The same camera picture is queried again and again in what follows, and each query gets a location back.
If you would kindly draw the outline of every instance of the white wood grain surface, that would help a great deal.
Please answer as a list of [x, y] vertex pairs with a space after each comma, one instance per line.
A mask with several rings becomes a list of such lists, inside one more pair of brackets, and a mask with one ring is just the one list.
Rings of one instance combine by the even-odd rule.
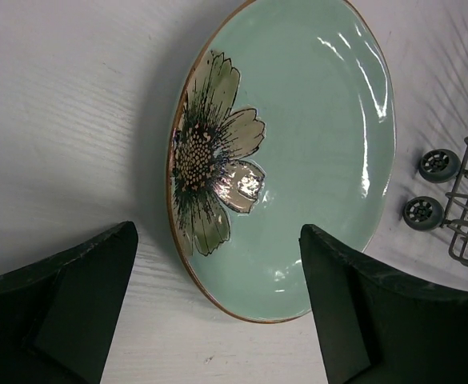
[[[241, 3], [0, 0], [0, 274], [122, 220], [140, 231], [104, 383], [326, 383], [310, 315], [276, 326], [227, 317], [190, 282], [170, 238], [162, 180], [175, 98], [202, 44]], [[425, 151], [463, 151], [468, 0], [353, 4], [388, 61], [398, 124], [367, 253], [468, 290], [468, 269], [447, 255], [450, 234], [413, 232], [398, 213], [412, 196], [450, 187], [416, 175]]]

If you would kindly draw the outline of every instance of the rack wheel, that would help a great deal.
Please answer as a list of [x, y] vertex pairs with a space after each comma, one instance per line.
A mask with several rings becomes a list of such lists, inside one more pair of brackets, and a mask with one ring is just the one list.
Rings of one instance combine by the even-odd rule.
[[418, 172], [428, 182], [439, 184], [456, 177], [461, 161], [452, 150], [432, 150], [422, 156]]
[[433, 230], [443, 221], [443, 207], [438, 200], [421, 196], [412, 198], [404, 205], [402, 216], [412, 230]]

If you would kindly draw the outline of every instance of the flower painting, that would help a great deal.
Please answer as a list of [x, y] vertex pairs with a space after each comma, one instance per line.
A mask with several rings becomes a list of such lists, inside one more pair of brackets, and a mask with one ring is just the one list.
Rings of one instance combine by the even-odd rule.
[[205, 256], [230, 239], [228, 210], [248, 214], [264, 172], [245, 160], [265, 137], [257, 110], [232, 110], [241, 75], [224, 53], [208, 51], [191, 74], [170, 154], [174, 232], [183, 256]]

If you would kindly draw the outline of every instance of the ceramic plate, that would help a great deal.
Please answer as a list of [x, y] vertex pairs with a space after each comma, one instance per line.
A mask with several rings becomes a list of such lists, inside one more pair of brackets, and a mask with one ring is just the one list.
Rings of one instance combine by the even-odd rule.
[[198, 56], [178, 101], [170, 223], [192, 279], [252, 322], [310, 310], [299, 254], [313, 223], [363, 250], [394, 159], [388, 69], [341, 0], [250, 0]]

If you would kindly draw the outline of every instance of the plate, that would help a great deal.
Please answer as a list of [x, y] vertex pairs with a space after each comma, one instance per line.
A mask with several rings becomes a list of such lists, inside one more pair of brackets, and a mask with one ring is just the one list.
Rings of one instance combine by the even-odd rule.
[[168, 212], [190, 276], [242, 320], [306, 314], [302, 225], [363, 250], [394, 152], [390, 76], [352, 5], [249, 0], [199, 54], [171, 130]]

